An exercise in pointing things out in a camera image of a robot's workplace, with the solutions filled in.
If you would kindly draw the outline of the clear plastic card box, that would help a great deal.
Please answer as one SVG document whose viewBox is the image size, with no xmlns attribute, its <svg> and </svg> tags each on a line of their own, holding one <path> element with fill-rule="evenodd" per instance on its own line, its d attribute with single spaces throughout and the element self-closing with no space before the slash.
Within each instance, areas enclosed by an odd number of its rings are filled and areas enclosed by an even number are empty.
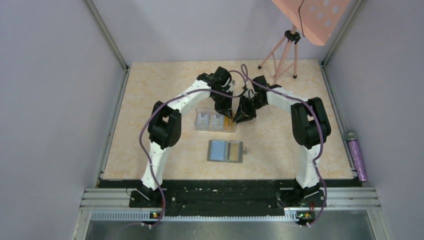
<svg viewBox="0 0 424 240">
<path fill-rule="evenodd" d="M 197 107 L 194 127 L 197 131 L 235 133 L 237 124 L 214 109 Z"/>
</svg>

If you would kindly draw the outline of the yellow credit card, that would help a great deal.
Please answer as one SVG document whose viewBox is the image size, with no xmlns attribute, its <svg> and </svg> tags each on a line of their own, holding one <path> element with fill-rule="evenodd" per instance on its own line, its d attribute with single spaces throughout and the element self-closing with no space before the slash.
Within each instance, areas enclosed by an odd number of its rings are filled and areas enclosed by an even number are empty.
<svg viewBox="0 0 424 240">
<path fill-rule="evenodd" d="M 238 162 L 240 155 L 240 142 L 229 142 L 227 146 L 227 160 Z"/>
</svg>

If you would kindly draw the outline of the grey card holder wallet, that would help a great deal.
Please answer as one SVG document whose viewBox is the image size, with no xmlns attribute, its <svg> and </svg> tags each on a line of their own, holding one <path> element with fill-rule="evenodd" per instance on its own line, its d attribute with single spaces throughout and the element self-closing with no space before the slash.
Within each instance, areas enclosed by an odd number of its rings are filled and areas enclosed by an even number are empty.
<svg viewBox="0 0 424 240">
<path fill-rule="evenodd" d="M 229 142 L 240 142 L 239 161 L 227 160 L 227 150 Z M 248 148 L 244 145 L 242 141 L 209 140 L 206 160 L 208 162 L 241 164 L 243 162 L 243 156 L 247 153 Z"/>
</svg>

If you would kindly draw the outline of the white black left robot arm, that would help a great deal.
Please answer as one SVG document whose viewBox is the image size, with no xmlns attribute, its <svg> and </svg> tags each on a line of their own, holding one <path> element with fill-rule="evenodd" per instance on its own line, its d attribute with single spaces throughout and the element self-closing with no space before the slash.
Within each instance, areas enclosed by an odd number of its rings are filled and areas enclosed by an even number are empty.
<svg viewBox="0 0 424 240">
<path fill-rule="evenodd" d="M 161 184 L 165 163 L 170 149 L 182 135 L 183 115 L 194 109 L 201 101 L 211 98 L 215 111 L 229 119 L 233 118 L 234 99 L 232 76 L 228 70 L 218 67 L 213 73 L 202 73 L 182 93 L 166 101 L 157 101 L 151 116 L 142 132 L 149 133 L 149 149 L 142 150 L 147 155 L 146 170 L 137 188 L 141 200 L 149 207 L 160 202 Z"/>
</svg>

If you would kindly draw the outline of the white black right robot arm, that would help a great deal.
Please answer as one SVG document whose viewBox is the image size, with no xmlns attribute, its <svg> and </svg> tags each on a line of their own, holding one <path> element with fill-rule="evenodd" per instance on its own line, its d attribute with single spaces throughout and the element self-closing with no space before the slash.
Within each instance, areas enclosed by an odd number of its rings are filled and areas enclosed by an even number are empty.
<svg viewBox="0 0 424 240">
<path fill-rule="evenodd" d="M 290 114 L 292 134 L 300 149 L 293 200 L 299 206 L 307 206 L 320 190 L 318 163 L 332 131 L 323 101 L 319 97 L 301 98 L 278 84 L 270 85 L 263 75 L 253 78 L 251 83 L 253 92 L 240 98 L 232 120 L 236 123 L 253 120 L 256 111 L 267 105 Z"/>
</svg>

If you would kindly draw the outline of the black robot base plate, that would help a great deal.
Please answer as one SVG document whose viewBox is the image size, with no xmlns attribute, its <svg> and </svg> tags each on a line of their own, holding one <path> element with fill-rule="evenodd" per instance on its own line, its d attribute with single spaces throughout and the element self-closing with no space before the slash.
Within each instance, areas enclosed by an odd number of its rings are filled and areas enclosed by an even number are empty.
<svg viewBox="0 0 424 240">
<path fill-rule="evenodd" d="M 318 210 L 319 185 L 302 190 L 295 180 L 165 180 L 148 190 L 139 180 L 101 180 L 100 189 L 128 189 L 131 208 L 164 207 L 167 217 L 282 217 L 289 208 Z"/>
</svg>

